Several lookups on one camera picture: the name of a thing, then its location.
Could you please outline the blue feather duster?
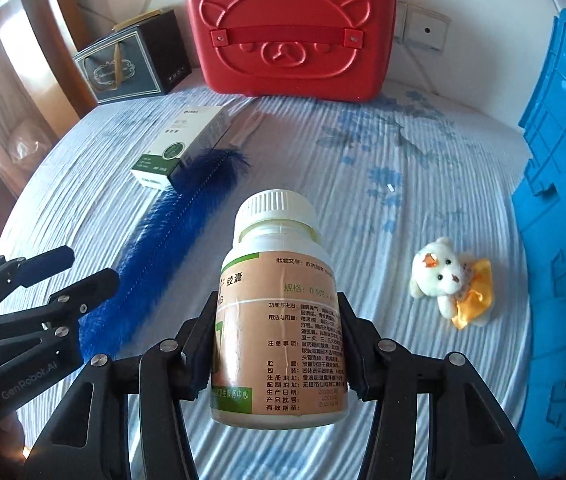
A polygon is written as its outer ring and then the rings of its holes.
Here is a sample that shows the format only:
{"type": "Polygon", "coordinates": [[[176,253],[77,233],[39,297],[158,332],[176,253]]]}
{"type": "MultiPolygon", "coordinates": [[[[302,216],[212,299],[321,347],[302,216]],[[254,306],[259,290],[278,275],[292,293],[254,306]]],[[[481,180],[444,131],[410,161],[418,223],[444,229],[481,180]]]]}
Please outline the blue feather duster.
{"type": "Polygon", "coordinates": [[[115,270],[115,296],[80,322],[83,359],[115,356],[153,315],[209,218],[249,169],[236,148],[212,148],[169,177],[170,188],[145,211],[115,270]]]}

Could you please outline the white medicine bottle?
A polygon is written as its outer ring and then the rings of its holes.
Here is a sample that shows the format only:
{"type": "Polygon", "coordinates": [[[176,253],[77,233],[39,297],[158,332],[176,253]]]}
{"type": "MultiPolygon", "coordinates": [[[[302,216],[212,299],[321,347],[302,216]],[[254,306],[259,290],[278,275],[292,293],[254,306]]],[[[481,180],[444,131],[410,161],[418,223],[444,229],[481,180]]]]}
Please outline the white medicine bottle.
{"type": "Polygon", "coordinates": [[[307,198],[266,190],[240,206],[221,264],[213,333],[216,422],[301,429],[347,415],[334,272],[307,198]]]}

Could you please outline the small white bear toy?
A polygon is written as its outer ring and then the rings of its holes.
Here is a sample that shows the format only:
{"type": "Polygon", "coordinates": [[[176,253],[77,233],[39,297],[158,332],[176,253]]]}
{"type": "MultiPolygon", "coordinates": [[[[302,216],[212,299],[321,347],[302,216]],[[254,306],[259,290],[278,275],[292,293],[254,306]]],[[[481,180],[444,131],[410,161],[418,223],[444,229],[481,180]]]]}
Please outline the small white bear toy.
{"type": "Polygon", "coordinates": [[[413,257],[409,294],[435,298],[440,315],[457,330],[485,326],[495,300],[492,264],[471,254],[457,254],[449,237],[422,247],[413,257]]]}

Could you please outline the white green medicine box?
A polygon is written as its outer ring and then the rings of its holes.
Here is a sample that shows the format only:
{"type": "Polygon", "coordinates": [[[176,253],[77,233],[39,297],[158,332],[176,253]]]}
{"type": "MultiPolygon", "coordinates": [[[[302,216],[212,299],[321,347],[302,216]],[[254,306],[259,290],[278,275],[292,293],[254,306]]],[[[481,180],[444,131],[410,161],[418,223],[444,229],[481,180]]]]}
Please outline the white green medicine box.
{"type": "Polygon", "coordinates": [[[131,174],[146,188],[167,190],[172,177],[214,148],[230,125],[223,106],[185,107],[134,162],[131,174]]]}

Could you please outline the blue plastic crate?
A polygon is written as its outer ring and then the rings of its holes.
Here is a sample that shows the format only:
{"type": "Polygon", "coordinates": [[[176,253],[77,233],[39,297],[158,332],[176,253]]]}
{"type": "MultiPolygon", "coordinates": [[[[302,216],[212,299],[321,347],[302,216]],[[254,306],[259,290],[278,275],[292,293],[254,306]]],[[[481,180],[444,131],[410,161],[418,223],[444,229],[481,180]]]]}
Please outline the blue plastic crate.
{"type": "Polygon", "coordinates": [[[532,319],[520,436],[540,478],[566,478],[566,9],[520,126],[530,159],[512,203],[532,319]]]}

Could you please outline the dark green gift box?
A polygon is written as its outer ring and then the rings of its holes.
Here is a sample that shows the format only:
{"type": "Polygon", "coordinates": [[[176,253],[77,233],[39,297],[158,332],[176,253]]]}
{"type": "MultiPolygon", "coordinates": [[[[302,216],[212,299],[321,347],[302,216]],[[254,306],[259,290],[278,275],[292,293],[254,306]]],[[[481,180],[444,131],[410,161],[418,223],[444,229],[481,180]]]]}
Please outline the dark green gift box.
{"type": "Polygon", "coordinates": [[[175,12],[156,11],[74,55],[97,103],[164,96],[192,67],[175,12]]]}

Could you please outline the red bear suitcase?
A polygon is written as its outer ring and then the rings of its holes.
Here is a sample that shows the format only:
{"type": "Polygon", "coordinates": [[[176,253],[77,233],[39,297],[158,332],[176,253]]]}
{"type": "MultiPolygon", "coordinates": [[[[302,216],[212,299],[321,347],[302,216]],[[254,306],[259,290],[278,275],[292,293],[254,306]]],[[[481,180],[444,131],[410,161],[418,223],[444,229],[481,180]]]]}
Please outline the red bear suitcase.
{"type": "Polygon", "coordinates": [[[397,0],[185,0],[206,84],[224,94],[369,102],[397,0]]]}

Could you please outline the white wall socket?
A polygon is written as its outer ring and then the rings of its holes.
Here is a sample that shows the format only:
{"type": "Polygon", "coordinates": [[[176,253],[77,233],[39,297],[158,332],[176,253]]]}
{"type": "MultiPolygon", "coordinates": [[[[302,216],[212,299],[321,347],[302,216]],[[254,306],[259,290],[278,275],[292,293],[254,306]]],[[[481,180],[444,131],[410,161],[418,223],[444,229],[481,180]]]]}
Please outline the white wall socket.
{"type": "Polygon", "coordinates": [[[428,52],[442,53],[450,25],[448,16],[398,2],[394,39],[399,44],[428,52]]]}

